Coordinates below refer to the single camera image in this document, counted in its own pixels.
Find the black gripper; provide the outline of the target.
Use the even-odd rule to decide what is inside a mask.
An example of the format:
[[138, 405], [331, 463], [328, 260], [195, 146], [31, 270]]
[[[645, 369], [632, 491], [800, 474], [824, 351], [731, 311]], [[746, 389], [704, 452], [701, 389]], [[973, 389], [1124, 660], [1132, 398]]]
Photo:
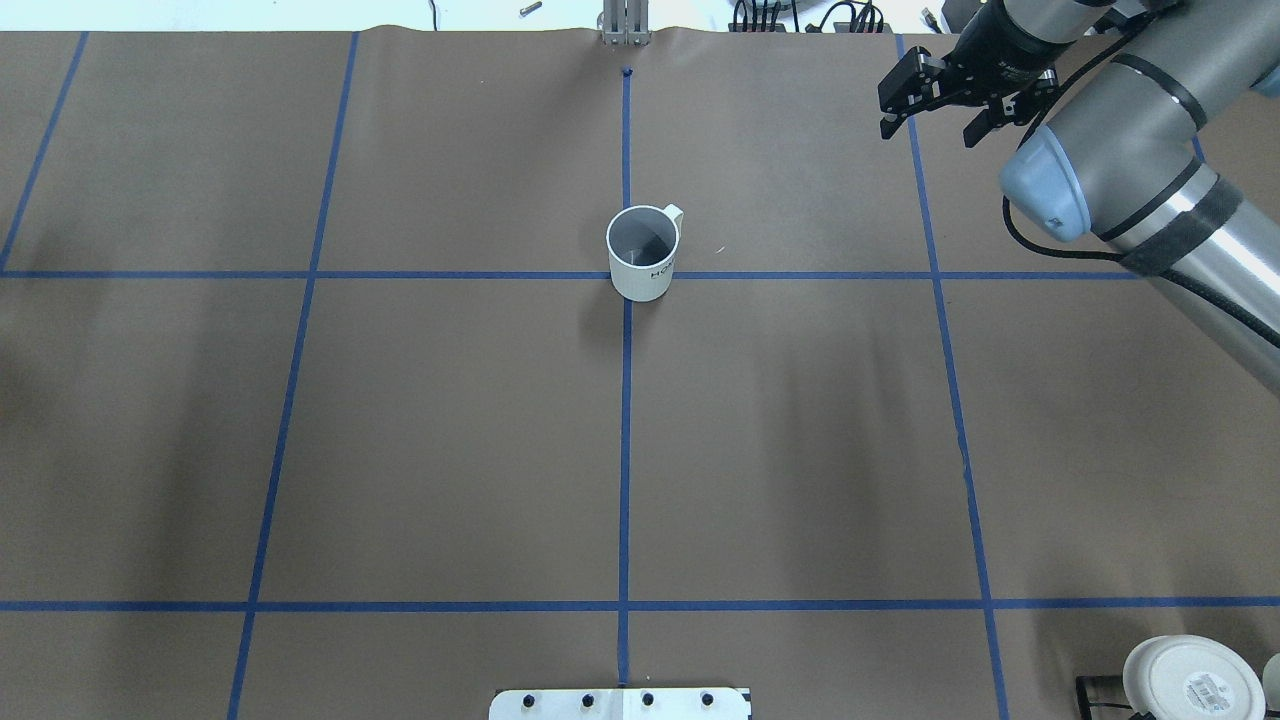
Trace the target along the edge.
[[923, 111], [979, 108], [964, 129], [964, 146], [974, 149], [992, 132], [1030, 122], [1057, 97], [1059, 77], [1052, 67], [1016, 78], [1001, 65], [973, 70], [951, 55], [933, 56], [924, 47], [910, 47], [878, 83], [879, 136], [892, 138]]

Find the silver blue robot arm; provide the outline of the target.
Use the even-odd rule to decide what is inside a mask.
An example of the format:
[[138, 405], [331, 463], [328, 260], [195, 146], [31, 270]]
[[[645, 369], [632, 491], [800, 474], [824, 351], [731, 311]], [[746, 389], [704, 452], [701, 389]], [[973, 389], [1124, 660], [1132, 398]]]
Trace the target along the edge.
[[[975, 108], [968, 147], [1019, 126], [1000, 172], [1011, 237], [1047, 258], [1147, 279], [1277, 391], [1277, 223], [1190, 150], [1243, 94], [1277, 96], [1275, 1], [1147, 1], [1066, 79], [1056, 61], [1108, 1], [988, 1], [936, 56], [905, 50], [877, 87], [882, 138], [911, 117]], [[1029, 241], [1012, 210], [1056, 241]]]

